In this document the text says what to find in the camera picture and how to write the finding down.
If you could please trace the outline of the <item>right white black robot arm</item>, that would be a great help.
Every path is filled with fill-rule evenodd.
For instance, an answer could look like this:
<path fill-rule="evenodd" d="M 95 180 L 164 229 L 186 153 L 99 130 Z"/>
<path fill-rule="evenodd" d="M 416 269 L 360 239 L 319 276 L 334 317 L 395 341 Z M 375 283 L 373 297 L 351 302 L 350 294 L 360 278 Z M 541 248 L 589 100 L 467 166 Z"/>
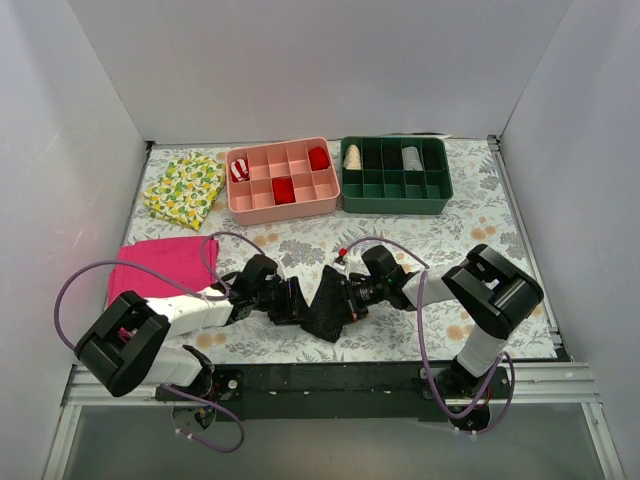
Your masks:
<path fill-rule="evenodd" d="M 336 289 L 336 303 L 328 314 L 332 326 L 357 321 L 370 306 L 387 302 L 419 318 L 421 356 L 426 357 L 428 306 L 456 301 L 470 315 L 474 326 L 461 350 L 438 374 L 426 376 L 434 393 L 479 395 L 506 358 L 504 347 L 512 334 L 544 299 L 536 280 L 486 244 L 475 246 L 451 266 L 419 272 L 404 271 L 385 246 L 377 245 L 362 256 L 366 275 L 344 275 L 346 253 L 343 249 L 336 266 L 327 270 L 336 276 L 328 282 Z"/>

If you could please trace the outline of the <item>black striped underwear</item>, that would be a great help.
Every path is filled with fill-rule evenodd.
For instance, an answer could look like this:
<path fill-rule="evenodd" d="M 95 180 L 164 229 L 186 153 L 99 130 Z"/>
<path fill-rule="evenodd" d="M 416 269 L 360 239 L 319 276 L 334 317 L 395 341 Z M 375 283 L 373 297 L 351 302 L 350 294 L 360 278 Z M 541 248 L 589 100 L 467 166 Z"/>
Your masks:
<path fill-rule="evenodd" d="M 336 343 L 347 322 L 347 308 L 340 293 L 339 282 L 348 279 L 329 265 L 322 270 L 321 281 L 312 299 L 307 320 L 301 328 L 312 336 Z"/>

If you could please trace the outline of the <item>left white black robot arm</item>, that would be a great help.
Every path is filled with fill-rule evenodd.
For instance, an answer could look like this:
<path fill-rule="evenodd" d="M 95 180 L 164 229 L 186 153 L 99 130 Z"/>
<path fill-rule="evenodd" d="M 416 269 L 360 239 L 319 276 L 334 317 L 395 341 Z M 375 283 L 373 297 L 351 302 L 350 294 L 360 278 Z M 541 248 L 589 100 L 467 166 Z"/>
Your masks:
<path fill-rule="evenodd" d="M 191 345 L 169 340 L 198 330 L 226 327 L 262 312 L 275 325 L 298 325 L 309 308 L 295 277 L 282 275 L 271 258 L 256 254 L 240 272 L 181 295 L 143 298 L 119 294 L 74 347 L 76 358 L 114 397 L 141 384 L 168 384 L 193 400 L 211 396 L 213 362 Z"/>

